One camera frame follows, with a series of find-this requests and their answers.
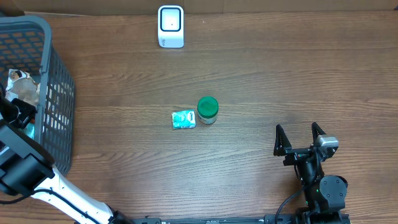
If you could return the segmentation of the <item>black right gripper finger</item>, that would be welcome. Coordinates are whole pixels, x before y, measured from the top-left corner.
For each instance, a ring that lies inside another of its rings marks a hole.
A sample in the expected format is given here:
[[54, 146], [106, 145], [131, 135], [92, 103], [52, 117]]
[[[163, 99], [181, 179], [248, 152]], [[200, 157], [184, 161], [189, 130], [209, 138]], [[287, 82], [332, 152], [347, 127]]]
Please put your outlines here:
[[314, 146], [323, 146], [324, 145], [324, 137], [326, 136], [326, 132], [322, 130], [321, 127], [316, 122], [312, 123], [312, 137], [313, 137], [313, 145]]
[[281, 125], [276, 126], [274, 156], [285, 156], [292, 150], [292, 145]]

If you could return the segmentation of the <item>brown pastry bag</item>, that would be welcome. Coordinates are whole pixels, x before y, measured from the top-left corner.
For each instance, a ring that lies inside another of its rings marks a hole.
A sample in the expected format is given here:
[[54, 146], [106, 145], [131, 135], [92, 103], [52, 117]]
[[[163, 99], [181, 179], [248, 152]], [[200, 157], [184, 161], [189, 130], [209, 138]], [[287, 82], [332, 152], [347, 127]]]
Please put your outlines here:
[[14, 98], [37, 106], [39, 104], [40, 83], [34, 81], [27, 72], [17, 69], [9, 69], [6, 98], [12, 101]]

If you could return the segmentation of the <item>green lid jar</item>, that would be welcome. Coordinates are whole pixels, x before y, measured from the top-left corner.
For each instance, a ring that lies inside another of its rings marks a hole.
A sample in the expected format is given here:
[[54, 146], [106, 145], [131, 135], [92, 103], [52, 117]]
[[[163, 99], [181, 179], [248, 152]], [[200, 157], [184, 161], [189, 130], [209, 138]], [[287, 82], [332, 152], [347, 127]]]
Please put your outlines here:
[[213, 124], [219, 111], [218, 101], [212, 96], [204, 96], [197, 104], [198, 119], [203, 124]]

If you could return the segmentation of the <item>small teal tissue pack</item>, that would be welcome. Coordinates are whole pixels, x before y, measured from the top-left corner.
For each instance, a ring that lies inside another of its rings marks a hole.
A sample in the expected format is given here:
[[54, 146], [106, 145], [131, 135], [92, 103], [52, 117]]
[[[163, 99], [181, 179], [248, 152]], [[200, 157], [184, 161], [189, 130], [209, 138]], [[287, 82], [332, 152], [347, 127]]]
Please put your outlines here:
[[196, 126], [195, 111], [184, 110], [172, 113], [172, 126], [174, 129], [190, 129]]

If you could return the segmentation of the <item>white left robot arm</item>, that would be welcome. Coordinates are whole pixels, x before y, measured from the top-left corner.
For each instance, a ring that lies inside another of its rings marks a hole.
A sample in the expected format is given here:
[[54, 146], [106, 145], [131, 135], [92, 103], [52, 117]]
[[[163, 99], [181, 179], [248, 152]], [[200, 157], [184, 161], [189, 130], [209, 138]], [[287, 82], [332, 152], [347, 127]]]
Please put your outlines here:
[[49, 203], [76, 223], [132, 223], [121, 212], [99, 202], [68, 181], [55, 166], [54, 158], [19, 129], [22, 107], [28, 116], [35, 107], [1, 96], [1, 191], [19, 198], [1, 201], [9, 205], [32, 197]]

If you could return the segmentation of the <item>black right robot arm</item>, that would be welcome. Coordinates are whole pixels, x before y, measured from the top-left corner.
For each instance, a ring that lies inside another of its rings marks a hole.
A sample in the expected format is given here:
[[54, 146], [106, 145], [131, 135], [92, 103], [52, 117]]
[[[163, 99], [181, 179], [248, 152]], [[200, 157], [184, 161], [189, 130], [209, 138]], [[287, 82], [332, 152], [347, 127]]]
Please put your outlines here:
[[[283, 156], [285, 166], [293, 166], [301, 189], [285, 199], [274, 216], [274, 223], [350, 224], [348, 214], [342, 214], [348, 181], [339, 175], [325, 175], [321, 163], [333, 157], [338, 139], [328, 135], [319, 125], [312, 123], [313, 142], [309, 147], [293, 148], [281, 125], [276, 127], [274, 155]], [[293, 198], [304, 194], [306, 206], [283, 218], [283, 207]]]

